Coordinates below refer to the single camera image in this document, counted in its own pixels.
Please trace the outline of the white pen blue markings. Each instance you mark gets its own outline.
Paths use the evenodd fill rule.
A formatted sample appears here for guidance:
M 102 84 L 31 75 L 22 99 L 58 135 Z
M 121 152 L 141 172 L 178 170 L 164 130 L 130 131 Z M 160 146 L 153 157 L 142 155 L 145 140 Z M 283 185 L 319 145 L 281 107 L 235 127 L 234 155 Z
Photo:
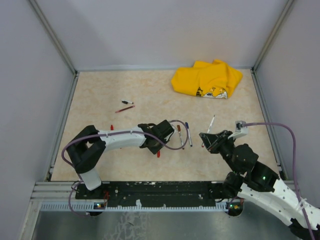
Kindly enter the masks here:
M 182 130 L 181 131 L 178 131 L 178 135 L 179 135 L 179 139 L 180 139 L 180 143 L 181 143 L 181 149 L 184 150 L 185 147 L 184 147 L 184 139 L 183 139 L 183 136 L 182 136 Z

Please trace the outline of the dark red pen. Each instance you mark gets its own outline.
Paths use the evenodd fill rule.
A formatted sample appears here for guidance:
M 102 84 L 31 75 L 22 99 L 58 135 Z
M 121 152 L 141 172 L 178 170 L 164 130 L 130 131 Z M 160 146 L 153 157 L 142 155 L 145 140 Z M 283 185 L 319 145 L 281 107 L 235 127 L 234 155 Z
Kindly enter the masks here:
M 123 112 L 123 111 L 129 110 L 129 109 L 132 109 L 132 108 L 134 108 L 134 107 L 135 107 L 135 105 L 131 105 L 131 106 L 128 106 L 128 107 L 125 107 L 125 108 L 119 109 L 119 110 L 115 111 L 115 113 L 116 113 L 116 114 L 117 114 L 117 113 L 121 113 L 121 112 Z

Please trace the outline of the white pen red tip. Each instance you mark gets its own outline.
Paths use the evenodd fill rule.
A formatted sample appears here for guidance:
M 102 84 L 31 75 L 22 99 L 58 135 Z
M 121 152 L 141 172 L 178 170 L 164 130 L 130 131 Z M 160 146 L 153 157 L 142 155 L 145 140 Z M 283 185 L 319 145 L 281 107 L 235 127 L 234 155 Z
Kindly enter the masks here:
M 211 122 L 210 122 L 210 124 L 209 124 L 209 127 L 208 127 L 207 131 L 206 131 L 207 134 L 210 133 L 210 131 L 211 131 L 212 127 L 213 127 L 215 118 L 216 118 L 216 115 L 213 115 L 213 118 L 212 118 L 212 120 L 211 120 Z

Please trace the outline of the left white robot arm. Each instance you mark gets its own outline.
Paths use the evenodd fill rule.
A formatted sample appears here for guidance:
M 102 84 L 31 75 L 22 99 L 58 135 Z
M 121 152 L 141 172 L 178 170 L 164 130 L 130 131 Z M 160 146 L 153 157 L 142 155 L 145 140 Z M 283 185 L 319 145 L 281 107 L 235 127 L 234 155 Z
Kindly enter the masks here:
M 176 132 L 177 129 L 168 120 L 159 124 L 140 123 L 118 131 L 102 131 L 88 125 L 68 143 L 63 152 L 67 152 L 71 165 L 86 186 L 87 194 L 97 199 L 103 195 L 104 186 L 96 165 L 104 152 L 139 147 L 147 148 L 155 155 Z

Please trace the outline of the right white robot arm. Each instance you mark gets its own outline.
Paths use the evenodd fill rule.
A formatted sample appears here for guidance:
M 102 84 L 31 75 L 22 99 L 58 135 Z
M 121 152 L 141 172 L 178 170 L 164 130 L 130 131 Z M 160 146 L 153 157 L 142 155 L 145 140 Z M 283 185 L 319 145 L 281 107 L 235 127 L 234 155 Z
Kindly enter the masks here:
M 219 154 L 230 167 L 223 182 L 229 198 L 248 200 L 283 222 L 302 240 L 320 238 L 320 210 L 297 194 L 267 165 L 258 161 L 248 144 L 235 145 L 231 131 L 199 134 L 211 154 Z

